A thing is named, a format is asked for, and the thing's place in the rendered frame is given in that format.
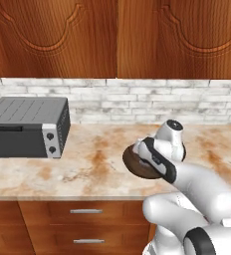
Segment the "grey toaster oven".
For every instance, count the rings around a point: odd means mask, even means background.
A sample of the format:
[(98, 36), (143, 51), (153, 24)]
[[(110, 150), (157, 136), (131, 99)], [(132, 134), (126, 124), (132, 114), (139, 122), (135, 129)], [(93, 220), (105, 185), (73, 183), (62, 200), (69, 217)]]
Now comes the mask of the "grey toaster oven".
[[(0, 158), (60, 158), (70, 130), (67, 98), (2, 97), (0, 126), (23, 131), (0, 131)], [(47, 139), (47, 133), (54, 138)], [(49, 152), (50, 146), (56, 151)]]

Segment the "wooden base cupboard door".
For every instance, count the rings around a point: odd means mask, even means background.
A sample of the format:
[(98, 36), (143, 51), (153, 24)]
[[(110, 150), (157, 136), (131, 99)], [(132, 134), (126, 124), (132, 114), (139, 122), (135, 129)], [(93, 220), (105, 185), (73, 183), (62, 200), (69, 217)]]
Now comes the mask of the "wooden base cupboard door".
[(0, 255), (35, 255), (16, 201), (0, 201)]

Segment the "brown bowl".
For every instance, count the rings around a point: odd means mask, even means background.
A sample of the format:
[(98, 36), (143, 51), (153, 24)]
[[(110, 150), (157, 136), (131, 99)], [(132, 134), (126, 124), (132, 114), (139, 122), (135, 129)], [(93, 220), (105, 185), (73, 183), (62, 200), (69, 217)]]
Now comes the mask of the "brown bowl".
[(136, 143), (128, 146), (122, 154), (122, 161), (132, 174), (144, 179), (163, 178), (150, 160), (150, 153), (140, 152)]

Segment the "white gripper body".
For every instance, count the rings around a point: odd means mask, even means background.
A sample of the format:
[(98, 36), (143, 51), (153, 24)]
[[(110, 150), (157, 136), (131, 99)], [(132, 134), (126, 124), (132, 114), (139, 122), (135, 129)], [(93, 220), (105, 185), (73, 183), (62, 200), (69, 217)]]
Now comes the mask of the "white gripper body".
[(152, 138), (138, 139), (134, 144), (132, 151), (137, 154), (139, 161), (142, 164), (152, 165), (152, 146)]

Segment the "wooden wall cupboard door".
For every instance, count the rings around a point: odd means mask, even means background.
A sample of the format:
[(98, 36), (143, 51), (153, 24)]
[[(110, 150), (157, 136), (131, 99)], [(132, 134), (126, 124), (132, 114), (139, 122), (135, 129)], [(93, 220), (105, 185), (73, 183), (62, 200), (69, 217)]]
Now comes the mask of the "wooden wall cupboard door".
[(117, 0), (0, 0), (0, 78), (116, 76)]
[(117, 75), (231, 80), (231, 0), (118, 0)]

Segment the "wooden drawer front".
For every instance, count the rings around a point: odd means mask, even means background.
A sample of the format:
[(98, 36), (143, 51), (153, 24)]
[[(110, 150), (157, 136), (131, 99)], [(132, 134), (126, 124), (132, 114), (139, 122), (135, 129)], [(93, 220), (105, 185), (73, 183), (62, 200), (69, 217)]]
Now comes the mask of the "wooden drawer front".
[[(147, 244), (147, 225), (29, 226), (37, 255), (141, 255)], [(105, 239), (101, 244), (75, 244), (74, 239)]]
[[(146, 225), (141, 201), (21, 201), (25, 222), (31, 224)], [(98, 214), (72, 214), (70, 209), (102, 209)]]

